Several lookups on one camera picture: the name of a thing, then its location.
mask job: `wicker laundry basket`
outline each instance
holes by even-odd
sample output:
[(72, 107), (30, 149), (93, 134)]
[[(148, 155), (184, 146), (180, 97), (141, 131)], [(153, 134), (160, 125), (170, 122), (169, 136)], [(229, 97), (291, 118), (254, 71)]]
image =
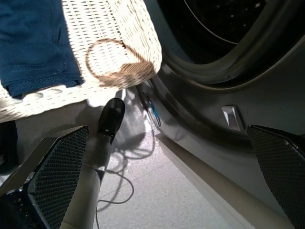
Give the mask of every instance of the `wicker laundry basket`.
[(63, 0), (84, 83), (13, 99), (0, 86), (0, 123), (137, 85), (160, 69), (161, 46), (143, 0)]

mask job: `shoe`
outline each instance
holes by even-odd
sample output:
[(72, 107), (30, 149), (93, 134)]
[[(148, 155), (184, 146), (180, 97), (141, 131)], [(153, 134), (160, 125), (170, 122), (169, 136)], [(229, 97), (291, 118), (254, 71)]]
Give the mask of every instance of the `shoe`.
[(102, 111), (98, 133), (110, 136), (110, 144), (112, 144), (116, 133), (120, 129), (124, 114), (125, 103), (119, 98), (109, 100)]

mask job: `laundry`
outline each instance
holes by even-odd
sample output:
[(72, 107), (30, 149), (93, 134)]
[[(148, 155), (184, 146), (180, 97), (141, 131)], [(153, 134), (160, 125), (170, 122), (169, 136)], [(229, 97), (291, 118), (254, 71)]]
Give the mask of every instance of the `laundry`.
[(54, 85), (83, 83), (61, 0), (0, 1), (0, 79), (14, 98)]

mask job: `white tile floor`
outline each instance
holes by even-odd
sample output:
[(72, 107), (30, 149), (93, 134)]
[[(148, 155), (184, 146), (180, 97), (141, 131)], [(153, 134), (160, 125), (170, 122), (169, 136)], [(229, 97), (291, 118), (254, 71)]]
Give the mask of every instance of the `white tile floor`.
[[(130, 179), (135, 193), (122, 205), (98, 205), (101, 229), (230, 229), (163, 154), (135, 88), (117, 96), (124, 99), (126, 113), (108, 169), (120, 171)], [(89, 126), (88, 148), (94, 147), (98, 144), (94, 134), (101, 110), (102, 107), (92, 108), (83, 102), (18, 120), (19, 155), (29, 155), (47, 133), (77, 125)], [(107, 174), (99, 198), (123, 201), (130, 193), (131, 187), (125, 180)]]

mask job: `black object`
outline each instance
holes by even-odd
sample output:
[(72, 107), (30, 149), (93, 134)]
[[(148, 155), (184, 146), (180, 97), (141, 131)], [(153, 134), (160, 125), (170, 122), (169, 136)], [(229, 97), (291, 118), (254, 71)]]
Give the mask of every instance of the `black object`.
[(88, 128), (81, 126), (42, 140), (0, 188), (0, 228), (60, 227), (78, 183), (87, 137)]
[(118, 132), (125, 114), (125, 104), (119, 98), (113, 98), (105, 105), (99, 120), (98, 132), (111, 137), (111, 144)]
[(19, 165), (15, 121), (0, 124), (0, 175), (12, 172)]
[(247, 129), (267, 185), (296, 229), (305, 228), (305, 140), (285, 131)]

